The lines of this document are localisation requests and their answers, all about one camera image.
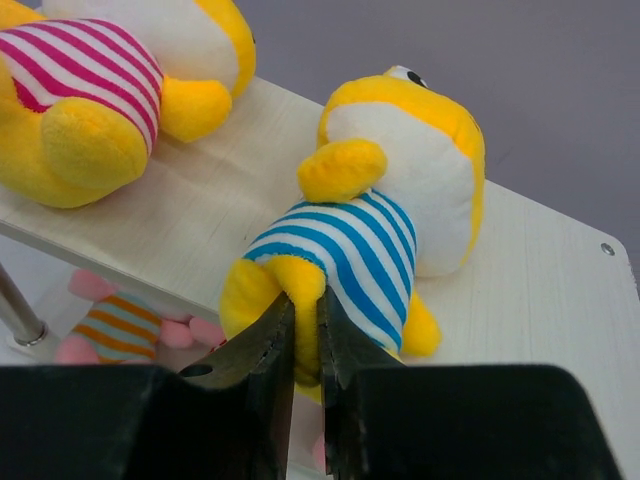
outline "yellow and white stuffed animal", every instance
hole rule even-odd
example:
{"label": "yellow and white stuffed animal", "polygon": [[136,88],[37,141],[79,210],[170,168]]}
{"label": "yellow and white stuffed animal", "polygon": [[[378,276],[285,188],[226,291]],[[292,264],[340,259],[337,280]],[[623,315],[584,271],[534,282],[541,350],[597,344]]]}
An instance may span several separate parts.
{"label": "yellow and white stuffed animal", "polygon": [[468,259],[483,216],[485,147],[471,114],[406,68],[348,82],[324,109],[295,205],[233,265],[220,303],[227,338],[286,292],[296,380],[318,395],[316,303],[329,285],[381,348],[427,356],[441,340],[415,275]]}
{"label": "yellow and white stuffed animal", "polygon": [[0,183],[73,208],[139,178],[159,130],[226,120],[256,52],[232,0],[0,0]]}

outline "gray background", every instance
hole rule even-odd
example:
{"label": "gray background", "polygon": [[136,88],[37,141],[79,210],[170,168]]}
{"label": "gray background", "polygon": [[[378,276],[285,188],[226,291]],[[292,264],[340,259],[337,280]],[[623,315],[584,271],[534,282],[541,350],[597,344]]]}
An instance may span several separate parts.
{"label": "gray background", "polygon": [[259,76],[324,103],[416,70],[474,114],[490,180],[618,237],[640,273],[640,2],[236,1]]}

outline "pink stripe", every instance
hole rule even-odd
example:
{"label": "pink stripe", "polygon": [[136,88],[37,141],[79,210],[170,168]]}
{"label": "pink stripe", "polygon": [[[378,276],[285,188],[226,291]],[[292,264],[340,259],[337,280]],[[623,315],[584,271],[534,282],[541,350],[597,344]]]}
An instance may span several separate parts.
{"label": "pink stripe", "polygon": [[55,26],[55,23],[53,22],[33,23],[30,25],[30,27],[45,31],[53,35],[54,37],[62,40],[63,42],[66,42],[70,46],[75,47],[77,50],[80,50],[87,57],[91,58],[92,60],[95,60],[97,63],[99,63],[103,67],[107,68],[108,70],[112,71],[114,74],[119,75],[121,78],[131,83],[144,96],[147,102],[149,102],[155,114],[158,115],[157,101],[154,100],[151,97],[151,95],[149,95],[149,92],[147,91],[146,88],[144,88],[144,85],[142,85],[142,83],[140,83],[133,75],[131,75],[131,73],[127,72],[124,68],[122,68],[113,60],[111,60],[109,57],[103,55],[102,53],[97,51],[95,48],[93,48],[91,45],[83,42],[81,39],[74,37],[69,32],[65,32],[64,30],[61,30],[59,27]]}
{"label": "pink stripe", "polygon": [[31,94],[31,91],[15,78],[13,79],[13,83],[16,86],[16,91],[18,92],[18,100],[20,100],[20,103],[22,103],[26,108],[35,113],[44,113],[49,109],[48,106],[42,105],[38,102],[38,99]]}
{"label": "pink stripe", "polygon": [[131,93],[127,92],[125,89],[116,85],[113,82],[110,82],[106,78],[102,78],[99,75],[96,75],[83,65],[76,62],[74,59],[61,52],[55,47],[47,44],[45,41],[36,37],[35,35],[25,32],[21,29],[10,30],[7,32],[9,35],[13,35],[15,37],[21,38],[22,40],[29,42],[31,45],[40,50],[44,55],[50,58],[52,61],[60,65],[62,68],[67,70],[71,75],[76,76],[91,85],[95,85],[100,87],[108,92],[117,95],[122,100],[131,105],[142,117],[147,129],[149,132],[153,132],[155,130],[155,126],[153,124],[153,119],[149,116],[149,114],[145,111],[144,107],[138,99],[136,99]]}
{"label": "pink stripe", "polygon": [[[38,80],[38,82],[40,82],[42,87],[44,89],[46,89],[49,93],[51,93],[53,95],[56,95],[56,96],[59,96],[59,97],[80,97],[80,98],[85,98],[87,100],[92,100],[92,101],[94,101],[96,103],[100,103],[102,105],[105,105],[105,106],[113,109],[114,111],[120,113],[121,115],[123,115],[131,123],[136,125],[136,127],[142,132],[142,130],[140,129],[140,126],[137,125],[136,122],[126,112],[122,111],[120,108],[116,107],[115,105],[112,105],[111,103],[109,103],[108,101],[106,101],[106,100],[104,100],[102,98],[96,97],[95,95],[92,95],[92,94],[87,93],[87,92],[82,92],[80,90],[76,90],[76,89],[71,88],[71,87],[69,87],[67,85],[63,85],[58,80],[53,78],[42,67],[40,67],[28,55],[23,54],[19,49],[17,49],[15,46],[13,46],[12,44],[10,44],[6,40],[4,40],[2,37],[0,37],[0,48],[2,48],[2,51],[3,51],[4,54],[6,54],[7,56],[11,57],[15,62],[18,62],[25,69],[27,69],[29,71],[29,73],[31,73]],[[153,139],[152,143],[155,143],[155,136],[156,136],[155,130],[151,131],[151,136],[152,136],[152,139]]]}
{"label": "pink stripe", "polygon": [[127,52],[124,48],[118,45],[116,42],[107,37],[104,33],[99,32],[93,27],[86,25],[80,22],[74,22],[73,20],[56,20],[56,22],[63,23],[65,25],[69,25],[77,28],[78,30],[82,30],[88,35],[91,35],[96,40],[103,43],[109,49],[113,50],[115,53],[120,55],[122,58],[127,60],[131,65],[133,65],[136,69],[138,69],[144,77],[151,83],[153,88],[155,88],[156,92],[160,92],[162,90],[162,86],[158,83],[156,77],[151,73],[151,71],[136,57]]}
{"label": "pink stripe", "polygon": [[160,71],[160,67],[158,66],[157,60],[153,58],[151,53],[142,46],[142,44],[140,43],[140,40],[134,38],[129,32],[119,27],[118,25],[115,25],[110,22],[105,22],[104,20],[92,18],[91,20],[87,20],[87,21],[90,23],[102,25],[103,27],[111,30],[113,33],[119,35],[123,40],[125,40],[128,44],[130,44],[133,48],[135,48],[140,55],[142,55],[144,58],[147,59],[147,61],[156,69],[156,72],[158,73],[158,75],[162,75],[162,72]]}

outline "yellow plush toy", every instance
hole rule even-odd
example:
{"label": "yellow plush toy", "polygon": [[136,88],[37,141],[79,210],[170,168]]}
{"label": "yellow plush toy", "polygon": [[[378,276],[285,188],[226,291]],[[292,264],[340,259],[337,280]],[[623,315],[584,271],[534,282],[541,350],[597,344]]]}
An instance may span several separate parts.
{"label": "yellow plush toy", "polygon": [[255,72],[232,0],[0,0],[0,183],[73,208],[139,178],[162,130],[213,132]]}
{"label": "yellow plush toy", "polygon": [[381,348],[427,356],[441,334],[415,275],[451,273],[483,216],[484,140],[469,112],[406,68],[331,96],[295,205],[233,265],[220,303],[227,338],[286,292],[296,309],[296,380],[318,398],[316,303],[327,285]]}

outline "pink and white striped shirt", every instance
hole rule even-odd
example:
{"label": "pink and white striped shirt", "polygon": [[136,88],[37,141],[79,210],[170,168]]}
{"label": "pink and white striped shirt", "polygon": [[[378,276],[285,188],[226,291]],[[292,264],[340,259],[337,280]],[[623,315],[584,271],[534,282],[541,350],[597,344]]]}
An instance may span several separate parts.
{"label": "pink and white striped shirt", "polygon": [[42,113],[80,97],[129,119],[150,152],[158,136],[163,74],[129,32],[103,20],[46,20],[0,30],[0,54],[26,108]]}

